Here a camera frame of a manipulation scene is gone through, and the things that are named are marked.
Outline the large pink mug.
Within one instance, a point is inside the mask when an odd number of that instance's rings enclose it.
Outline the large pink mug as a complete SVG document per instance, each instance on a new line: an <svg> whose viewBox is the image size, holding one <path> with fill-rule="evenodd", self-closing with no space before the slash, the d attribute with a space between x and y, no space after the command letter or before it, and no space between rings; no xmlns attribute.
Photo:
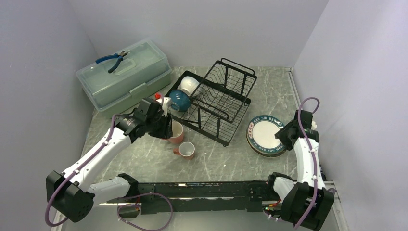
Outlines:
<svg viewBox="0 0 408 231"><path fill-rule="evenodd" d="M172 134L173 136L166 141L169 141L172 144L181 144L184 138L184 128L183 125L177 121L172 122Z"/></svg>

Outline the green rimmed white plate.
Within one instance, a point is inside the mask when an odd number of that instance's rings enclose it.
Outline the green rimmed white plate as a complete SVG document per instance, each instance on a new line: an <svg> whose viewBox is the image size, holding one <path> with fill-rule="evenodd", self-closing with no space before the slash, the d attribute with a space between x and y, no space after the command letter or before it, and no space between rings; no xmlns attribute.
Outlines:
<svg viewBox="0 0 408 231"><path fill-rule="evenodd" d="M264 157L274 158L286 149L275 134L284 127L279 119L270 115L258 115L249 122L246 139L250 147Z"/></svg>

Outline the dark blue tan bowl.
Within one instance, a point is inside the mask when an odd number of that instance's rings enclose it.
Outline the dark blue tan bowl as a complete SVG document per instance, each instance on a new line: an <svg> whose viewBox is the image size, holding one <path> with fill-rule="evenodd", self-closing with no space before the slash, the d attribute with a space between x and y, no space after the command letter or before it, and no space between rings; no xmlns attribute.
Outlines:
<svg viewBox="0 0 408 231"><path fill-rule="evenodd" d="M186 112L191 106L188 95L181 90L172 90L169 97L172 101L170 107L175 111Z"/></svg>

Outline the small pink mug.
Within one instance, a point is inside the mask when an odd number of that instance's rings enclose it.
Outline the small pink mug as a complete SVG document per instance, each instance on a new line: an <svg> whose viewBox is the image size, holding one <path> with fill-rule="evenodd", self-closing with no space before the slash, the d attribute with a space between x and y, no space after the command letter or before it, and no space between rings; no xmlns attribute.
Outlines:
<svg viewBox="0 0 408 231"><path fill-rule="evenodd" d="M191 142L183 142L178 148L173 150L173 153L180 155L185 159L191 160L195 155L195 146Z"/></svg>

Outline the white ceramic bowl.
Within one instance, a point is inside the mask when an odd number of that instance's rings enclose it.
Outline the white ceramic bowl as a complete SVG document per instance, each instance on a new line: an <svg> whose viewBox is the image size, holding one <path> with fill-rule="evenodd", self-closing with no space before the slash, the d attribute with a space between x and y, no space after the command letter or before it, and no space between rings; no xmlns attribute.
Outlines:
<svg viewBox="0 0 408 231"><path fill-rule="evenodd" d="M199 86L198 80L191 76L185 76L179 85L179 89L184 92L187 96L192 96Z"/></svg>

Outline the black wire dish rack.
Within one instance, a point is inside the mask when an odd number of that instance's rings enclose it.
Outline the black wire dish rack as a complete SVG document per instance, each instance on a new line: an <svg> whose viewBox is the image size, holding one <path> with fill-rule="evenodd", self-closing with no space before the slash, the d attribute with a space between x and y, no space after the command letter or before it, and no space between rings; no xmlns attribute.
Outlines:
<svg viewBox="0 0 408 231"><path fill-rule="evenodd" d="M167 97L181 89L184 77L197 80L198 87L188 97L191 104L187 110L171 109L173 119L227 147L251 103L248 96L257 80L255 71L221 58L204 77L185 71L167 92Z"/></svg>

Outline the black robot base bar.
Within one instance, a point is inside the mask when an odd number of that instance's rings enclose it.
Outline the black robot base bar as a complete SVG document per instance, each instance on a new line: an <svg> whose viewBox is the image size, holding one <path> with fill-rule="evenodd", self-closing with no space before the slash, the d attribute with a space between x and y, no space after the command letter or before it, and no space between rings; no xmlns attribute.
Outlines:
<svg viewBox="0 0 408 231"><path fill-rule="evenodd" d="M138 203L143 215L168 212L203 212L244 210L262 212L279 200L272 187L262 180L140 183L138 191L127 199L111 199L109 203Z"/></svg>

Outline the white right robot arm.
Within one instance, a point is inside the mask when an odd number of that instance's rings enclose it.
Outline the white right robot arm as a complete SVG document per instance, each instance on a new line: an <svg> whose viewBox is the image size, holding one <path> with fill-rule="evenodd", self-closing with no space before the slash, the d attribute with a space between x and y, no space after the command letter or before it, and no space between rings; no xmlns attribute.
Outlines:
<svg viewBox="0 0 408 231"><path fill-rule="evenodd" d="M281 199L280 218L294 226L319 231L334 203L319 169L319 133L312 129L313 114L296 110L294 118L275 137L296 154L297 180L274 172L265 186L266 196Z"/></svg>

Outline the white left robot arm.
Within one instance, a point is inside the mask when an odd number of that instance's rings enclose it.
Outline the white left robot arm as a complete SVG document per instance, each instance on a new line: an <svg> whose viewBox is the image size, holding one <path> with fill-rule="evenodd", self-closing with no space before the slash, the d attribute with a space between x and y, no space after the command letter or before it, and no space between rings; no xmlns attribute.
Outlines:
<svg viewBox="0 0 408 231"><path fill-rule="evenodd" d="M168 109L171 104L169 97L144 98L131 113L113 115L107 133L93 148L62 173L52 171L46 177L46 223L51 227L58 226L58 223L50 222L51 207L66 219L79 222L101 203L116 198L134 201L140 193L139 183L130 175L122 173L102 183L94 183L94 180L114 157L145 134L170 138L172 115Z"/></svg>

